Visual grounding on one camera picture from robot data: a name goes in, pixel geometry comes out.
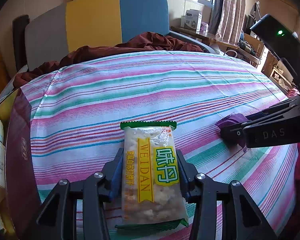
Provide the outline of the white box on desk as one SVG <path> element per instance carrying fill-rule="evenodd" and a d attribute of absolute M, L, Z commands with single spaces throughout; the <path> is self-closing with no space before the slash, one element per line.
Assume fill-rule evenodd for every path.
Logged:
<path fill-rule="evenodd" d="M 180 26 L 185 29 L 200 31 L 202 22 L 202 12 L 200 10 L 189 9 L 185 16 L 181 18 Z"/>

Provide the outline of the wooden desk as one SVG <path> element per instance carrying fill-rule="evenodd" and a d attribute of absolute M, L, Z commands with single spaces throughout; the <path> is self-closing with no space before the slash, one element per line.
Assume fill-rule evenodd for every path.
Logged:
<path fill-rule="evenodd" d="M 192 37 L 194 39 L 200 39 L 202 43 L 210 46 L 216 52 L 219 51 L 220 53 L 226 53 L 226 51 L 233 50 L 237 53 L 238 56 L 242 56 L 245 61 L 252 64 L 254 67 L 257 67 L 258 65 L 261 64 L 261 55 L 258 54 L 259 51 L 260 52 L 263 51 L 261 47 L 258 48 L 256 55 L 253 55 L 250 52 L 246 51 L 245 49 L 242 49 L 238 44 L 225 42 L 220 38 L 216 38 L 212 34 L 208 34 L 208 33 L 200 34 L 193 30 L 189 30 L 181 27 L 174 27 L 174 26 L 171 26 L 171 31 L 175 31 L 177 33 Z"/>

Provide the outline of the black rolled mat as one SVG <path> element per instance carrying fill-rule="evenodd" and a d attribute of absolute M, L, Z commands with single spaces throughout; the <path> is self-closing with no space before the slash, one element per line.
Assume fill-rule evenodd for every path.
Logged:
<path fill-rule="evenodd" d="M 13 51 L 17 71 L 27 64 L 25 29 L 30 22 L 29 15 L 21 15 L 12 22 Z"/>

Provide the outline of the gold tin box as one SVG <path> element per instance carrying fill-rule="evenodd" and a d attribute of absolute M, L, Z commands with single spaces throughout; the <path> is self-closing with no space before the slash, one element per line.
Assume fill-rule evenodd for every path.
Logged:
<path fill-rule="evenodd" d="M 21 239 L 41 205 L 31 154 L 31 105 L 21 89 L 0 103 L 4 126 L 5 198 L 0 214 L 7 239 Z"/>

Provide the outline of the dark red blanket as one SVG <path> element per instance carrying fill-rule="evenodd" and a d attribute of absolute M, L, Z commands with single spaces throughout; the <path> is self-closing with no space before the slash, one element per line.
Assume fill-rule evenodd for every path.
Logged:
<path fill-rule="evenodd" d="M 17 74 L 13 81 L 13 87 L 15 89 L 20 88 L 37 77 L 49 74 L 72 64 L 101 59 L 113 55 L 154 50 L 208 52 L 208 49 L 204 45 L 198 45 L 194 41 L 183 41 L 182 39 L 171 35 L 164 36 L 159 33 L 144 32 L 130 39 L 126 43 L 117 44 L 112 47 L 82 46 L 63 57 L 61 61 L 45 62 L 30 72 Z"/>

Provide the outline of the striped bed sheet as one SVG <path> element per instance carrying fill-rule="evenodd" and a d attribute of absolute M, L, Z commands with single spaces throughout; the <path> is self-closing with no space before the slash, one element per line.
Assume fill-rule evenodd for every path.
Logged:
<path fill-rule="evenodd" d="M 87 178 L 123 146 L 123 121 L 173 120 L 174 142 L 199 172 L 240 181 L 276 233 L 295 206 L 296 145 L 229 148 L 216 122 L 286 99 L 265 75 L 226 56 L 148 51 L 74 64 L 22 87 L 41 199 L 57 181 Z"/>

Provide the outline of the pink floral curtain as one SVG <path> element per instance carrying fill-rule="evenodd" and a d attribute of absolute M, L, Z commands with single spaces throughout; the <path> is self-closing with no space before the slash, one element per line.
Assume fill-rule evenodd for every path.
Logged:
<path fill-rule="evenodd" d="M 213 0 L 208 32 L 236 44 L 243 27 L 246 0 Z"/>

